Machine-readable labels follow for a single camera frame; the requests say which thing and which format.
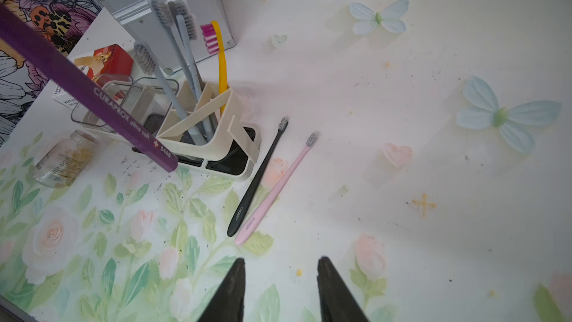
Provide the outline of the small glass jar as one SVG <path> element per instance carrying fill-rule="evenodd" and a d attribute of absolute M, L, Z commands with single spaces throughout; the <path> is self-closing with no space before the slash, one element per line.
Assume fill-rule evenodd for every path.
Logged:
<path fill-rule="evenodd" d="M 98 146 L 95 137 L 76 130 L 46 153 L 35 165 L 31 177 L 52 189 L 71 186 L 95 157 Z"/>

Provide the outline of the cream toothbrush holder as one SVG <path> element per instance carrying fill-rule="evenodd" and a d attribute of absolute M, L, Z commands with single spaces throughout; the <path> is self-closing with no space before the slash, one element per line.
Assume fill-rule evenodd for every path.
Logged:
<path fill-rule="evenodd" d="M 220 94 L 216 84 L 208 83 L 197 102 L 189 84 L 178 83 L 177 98 L 189 117 L 180 121 L 170 113 L 159 134 L 152 136 L 175 155 L 181 167 L 236 180 L 250 177 L 261 137 L 257 128 L 242 123 L 238 95 L 231 89 Z"/>

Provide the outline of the red white small box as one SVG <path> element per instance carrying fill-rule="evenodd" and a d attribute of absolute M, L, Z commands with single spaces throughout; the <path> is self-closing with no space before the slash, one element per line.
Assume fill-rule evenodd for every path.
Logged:
<path fill-rule="evenodd" d="M 133 68 L 133 59 L 117 44 L 96 49 L 90 55 L 75 55 L 69 61 L 100 87 L 117 75 L 122 81 L 124 76 L 130 77 Z"/>

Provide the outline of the black toothbrush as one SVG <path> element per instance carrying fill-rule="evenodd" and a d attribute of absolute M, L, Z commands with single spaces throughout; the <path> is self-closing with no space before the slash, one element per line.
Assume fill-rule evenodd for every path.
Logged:
<path fill-rule="evenodd" d="M 258 189 L 258 187 L 262 181 L 262 177 L 265 174 L 265 171 L 268 167 L 268 164 L 271 160 L 271 157 L 272 157 L 282 135 L 286 131 L 288 123 L 289 123 L 289 118 L 287 116 L 285 116 L 281 119 L 279 126 L 278 126 L 277 134 L 275 136 L 275 139 L 274 139 L 271 147 L 268 150 L 268 153 L 265 156 L 265 159 L 262 161 L 262 164 L 259 166 L 258 171 L 256 172 L 253 180 L 251 181 L 247 191 L 245 192 L 240 203 L 238 204 L 238 207 L 235 210 L 235 212 L 234 212 L 234 214 L 233 214 L 233 216 L 229 222 L 229 226 L 227 228 L 227 236 L 228 237 L 233 237 L 235 234 L 237 234 L 238 229 L 241 227 L 243 220 L 245 219 L 245 216 L 246 216 L 246 214 L 250 208 L 252 200 L 256 195 L 256 191 L 257 191 L 257 189 Z"/>

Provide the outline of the clear cup left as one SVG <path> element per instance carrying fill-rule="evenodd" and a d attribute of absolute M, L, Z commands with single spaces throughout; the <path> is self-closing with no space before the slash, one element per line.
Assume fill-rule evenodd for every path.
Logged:
<path fill-rule="evenodd" d="M 120 74 L 100 74 L 94 78 L 95 85 L 94 98 L 100 106 L 104 104 L 109 110 L 116 112 L 120 107 L 128 111 L 128 95 L 132 89 L 133 78 L 129 75 Z M 107 131 L 114 133 L 115 130 L 109 126 L 96 113 L 89 110 L 82 103 L 78 103 L 71 113 L 71 120 L 89 129 Z"/>

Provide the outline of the grey toothbrush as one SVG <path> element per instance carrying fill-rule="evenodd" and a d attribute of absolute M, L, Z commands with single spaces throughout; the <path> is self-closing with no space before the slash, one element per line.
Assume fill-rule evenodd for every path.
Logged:
<path fill-rule="evenodd" d="M 187 67 L 189 67 L 192 77 L 189 82 L 192 85 L 196 101 L 199 102 L 203 94 L 203 88 L 201 86 L 202 80 L 198 73 L 195 57 L 192 52 L 192 40 L 196 40 L 197 38 L 195 19 L 189 13 L 188 8 L 183 1 L 169 1 L 168 7 L 174 17 L 185 51 Z"/>

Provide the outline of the pink toothbrush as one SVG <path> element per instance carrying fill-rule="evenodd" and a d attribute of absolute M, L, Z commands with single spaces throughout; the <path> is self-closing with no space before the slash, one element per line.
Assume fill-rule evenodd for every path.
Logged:
<path fill-rule="evenodd" d="M 290 168 L 276 183 L 276 185 L 271 189 L 268 196 L 261 202 L 261 204 L 254 211 L 254 213 L 249 217 L 244 226 L 240 229 L 235 239 L 235 244 L 243 245 L 251 237 L 251 235 L 253 235 L 256 228 L 259 226 L 260 222 L 265 217 L 268 210 L 271 208 L 272 204 L 274 203 L 280 192 L 285 187 L 289 178 L 292 176 L 292 174 L 294 173 L 298 165 L 301 163 L 305 155 L 307 155 L 307 153 L 311 150 L 311 148 L 318 140 L 318 137 L 319 137 L 318 132 L 314 132 L 313 134 L 310 135 L 310 137 L 305 143 L 304 149 L 302 149 L 299 156 L 295 159 Z"/>

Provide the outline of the clear cup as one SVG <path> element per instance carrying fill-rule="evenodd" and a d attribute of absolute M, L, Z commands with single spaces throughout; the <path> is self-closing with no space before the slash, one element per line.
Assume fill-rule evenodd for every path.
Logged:
<path fill-rule="evenodd" d="M 153 136 L 159 132 L 170 107 L 164 89 L 152 77 L 135 80 L 125 101 L 125 109 Z"/>
<path fill-rule="evenodd" d="M 100 74 L 94 78 L 95 85 L 94 98 L 100 106 L 104 104 L 109 110 L 116 112 L 120 107 L 128 111 L 128 95 L 132 89 L 133 78 L 129 75 L 120 74 Z M 114 133 L 115 130 L 109 126 L 96 113 L 89 110 L 82 103 L 78 103 L 71 113 L 71 120 L 89 129 L 107 131 Z"/>

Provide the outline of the light blue toothbrush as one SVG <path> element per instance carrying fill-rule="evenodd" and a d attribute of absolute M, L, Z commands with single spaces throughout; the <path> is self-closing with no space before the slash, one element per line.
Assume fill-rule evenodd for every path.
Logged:
<path fill-rule="evenodd" d="M 171 101 L 171 107 L 166 114 L 165 120 L 168 118 L 170 113 L 174 114 L 174 116 L 180 121 L 188 118 L 189 112 L 183 107 L 183 104 L 177 98 L 178 83 L 174 80 L 168 80 L 165 77 L 158 66 L 156 56 L 150 49 L 149 45 L 143 41 L 135 42 L 133 56 L 139 71 L 143 74 L 142 77 L 156 78 L 160 86 L 164 89 L 165 95 Z"/>
<path fill-rule="evenodd" d="M 180 47 L 177 44 L 177 41 L 172 31 L 172 27 L 174 25 L 174 17 L 171 14 L 168 4 L 163 0 L 148 0 L 148 3 L 151 7 L 151 10 L 158 19 L 160 25 L 162 25 L 162 28 L 164 29 L 168 39 L 171 42 L 171 45 L 174 48 L 175 55 L 177 55 L 180 67 L 183 70 L 183 74 L 186 77 L 187 82 L 189 83 L 192 93 L 195 95 L 195 100 L 199 101 L 200 95 L 197 94 L 197 91 L 195 89 L 194 86 L 195 81 L 192 77 L 191 70 L 186 62 L 186 59 L 183 56 L 183 52 L 180 50 Z"/>

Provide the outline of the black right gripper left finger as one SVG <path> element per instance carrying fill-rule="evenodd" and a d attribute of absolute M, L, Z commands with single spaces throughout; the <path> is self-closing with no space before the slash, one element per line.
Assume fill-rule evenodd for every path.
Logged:
<path fill-rule="evenodd" d="M 246 289 L 245 261 L 232 264 L 198 322 L 242 322 Z"/>

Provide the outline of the clear cup right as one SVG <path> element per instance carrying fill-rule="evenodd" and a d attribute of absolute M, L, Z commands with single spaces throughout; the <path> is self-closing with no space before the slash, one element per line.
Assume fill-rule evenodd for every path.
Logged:
<path fill-rule="evenodd" d="M 125 101 L 125 109 L 153 136 L 159 132 L 170 107 L 164 89 L 152 77 L 135 80 Z"/>

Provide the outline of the yellow toothbrush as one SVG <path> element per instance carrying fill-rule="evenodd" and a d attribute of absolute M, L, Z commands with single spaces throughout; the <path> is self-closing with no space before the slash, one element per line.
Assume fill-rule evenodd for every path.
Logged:
<path fill-rule="evenodd" d="M 228 90 L 228 77 L 220 25 L 218 22 L 212 21 L 208 25 L 201 25 L 200 28 L 208 53 L 210 55 L 217 55 L 219 93 L 225 93 Z"/>

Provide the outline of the purple toothbrush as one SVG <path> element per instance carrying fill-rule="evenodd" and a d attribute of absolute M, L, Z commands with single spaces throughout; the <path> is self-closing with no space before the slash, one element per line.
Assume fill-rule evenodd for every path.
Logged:
<path fill-rule="evenodd" d="M 178 159 L 173 153 L 122 107 L 116 112 L 105 104 L 100 106 L 94 98 L 98 87 L 93 81 L 5 5 L 1 6 L 1 39 L 165 171 L 177 169 Z"/>

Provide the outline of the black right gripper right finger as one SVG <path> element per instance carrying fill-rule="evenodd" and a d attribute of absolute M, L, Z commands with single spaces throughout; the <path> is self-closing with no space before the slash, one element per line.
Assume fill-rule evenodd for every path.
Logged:
<path fill-rule="evenodd" d="M 369 321 L 327 256 L 319 259 L 317 273 L 321 321 Z"/>

